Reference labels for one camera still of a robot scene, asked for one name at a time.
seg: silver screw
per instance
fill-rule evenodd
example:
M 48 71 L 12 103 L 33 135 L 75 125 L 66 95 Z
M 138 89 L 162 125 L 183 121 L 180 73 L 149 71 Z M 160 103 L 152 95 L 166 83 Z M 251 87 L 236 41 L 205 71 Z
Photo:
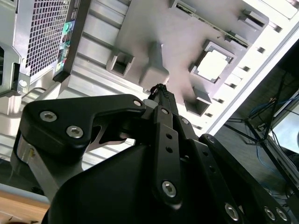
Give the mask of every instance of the silver screw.
M 77 126 L 69 126 L 66 129 L 66 133 L 68 134 L 68 136 L 75 139 L 79 139 L 83 136 L 83 130 Z
M 175 197 L 177 194 L 177 190 L 174 187 L 174 185 L 172 183 L 170 183 L 169 181 L 164 181 L 162 183 L 162 189 L 164 191 L 164 193 L 168 196 L 168 197 Z
M 208 139 L 211 143 L 215 143 L 215 141 L 212 139 L 211 136 L 208 136 L 207 139 Z
M 163 113 L 168 114 L 168 111 L 164 108 L 161 109 Z
M 141 106 L 141 103 L 140 103 L 139 101 L 134 100 L 133 102 L 134 102 L 134 104 L 135 104 L 136 106 Z
M 234 221 L 239 220 L 238 212 L 236 211 L 236 209 L 233 206 L 231 206 L 228 203 L 225 203 L 224 208 L 225 208 L 226 213 L 229 215 L 229 217 L 231 217 L 231 219 L 233 219 Z
M 188 120 L 187 120 L 186 118 L 182 118 L 182 121 L 183 121 L 186 125 L 189 124 L 189 122 L 188 122 Z
M 285 220 L 285 221 L 288 220 L 288 217 L 285 215 L 285 213 L 282 212 L 282 210 L 280 210 L 279 208 L 276 208 L 276 212 L 279 214 L 279 216 L 280 216 L 283 220 Z
M 57 116 L 55 113 L 51 111 L 43 111 L 39 114 L 40 118 L 46 122 L 53 122 L 57 120 Z
M 19 84 L 20 84 L 20 86 L 23 87 L 23 88 L 26 88 L 27 85 L 28 85 L 27 82 L 24 81 L 24 80 L 20 80 L 20 81 L 19 81 Z
M 275 220 L 275 215 L 273 214 L 273 212 L 270 210 L 270 209 L 268 209 L 267 207 L 265 207 L 265 212 L 266 212 L 266 214 L 267 214 L 267 216 L 271 219 L 271 220 Z

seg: bolt hole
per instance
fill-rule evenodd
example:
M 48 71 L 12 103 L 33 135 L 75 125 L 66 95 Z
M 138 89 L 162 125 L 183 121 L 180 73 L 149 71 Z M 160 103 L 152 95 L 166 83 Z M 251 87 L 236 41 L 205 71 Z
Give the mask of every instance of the bolt hole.
M 47 114 L 45 114 L 45 118 L 52 119 L 53 116 L 51 114 L 47 113 Z
M 169 152 L 169 153 L 173 153 L 173 150 L 170 147 L 166 147 L 166 151 Z
M 215 173 L 215 172 L 216 172 L 215 168 L 214 168 L 214 167 L 212 167 L 212 166 L 210 166 L 210 170 L 211 170 L 213 173 Z
M 172 139 L 172 136 L 170 134 L 166 134 L 166 137 Z
M 77 129 L 72 129 L 71 132 L 74 133 L 74 134 L 79 134 L 80 133 L 80 131 L 77 130 Z

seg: wooden surface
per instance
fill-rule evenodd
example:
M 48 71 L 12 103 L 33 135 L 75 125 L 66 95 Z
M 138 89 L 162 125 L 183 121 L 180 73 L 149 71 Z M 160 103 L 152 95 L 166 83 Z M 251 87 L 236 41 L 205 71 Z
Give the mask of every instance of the wooden surface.
M 0 191 L 0 223 L 41 223 L 49 204 Z

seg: metal mesh grille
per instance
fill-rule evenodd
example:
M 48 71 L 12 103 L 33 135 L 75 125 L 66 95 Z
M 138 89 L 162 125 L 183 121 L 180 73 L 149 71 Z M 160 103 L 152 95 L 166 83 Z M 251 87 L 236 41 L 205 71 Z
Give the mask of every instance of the metal mesh grille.
M 70 0 L 35 0 L 26 68 L 30 76 L 57 60 Z

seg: expansion slot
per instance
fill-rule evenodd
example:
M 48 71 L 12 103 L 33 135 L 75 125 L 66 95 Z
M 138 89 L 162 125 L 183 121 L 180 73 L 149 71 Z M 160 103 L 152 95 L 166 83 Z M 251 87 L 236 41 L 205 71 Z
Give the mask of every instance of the expansion slot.
M 222 34 L 224 34 L 225 36 L 227 36 L 228 38 L 236 41 L 238 44 L 242 45 L 245 48 L 248 48 L 249 45 L 247 43 L 245 43 L 244 41 L 234 37 L 233 35 L 229 34 L 228 32 L 225 32 L 224 30 L 220 29 L 219 27 L 215 26 L 214 24 L 210 23 L 209 21 L 201 18 L 199 15 L 195 14 L 194 12 L 192 12 L 191 10 L 189 10 L 188 8 L 186 8 L 185 6 L 181 5 L 180 3 L 178 3 L 176 5 L 176 7 L 182 11 L 184 11 L 185 13 L 187 13 L 188 15 L 195 17 L 196 19 L 198 19 L 201 22 L 204 22 L 205 24 L 209 25 L 210 27 L 212 27 L 213 29 L 221 32 Z

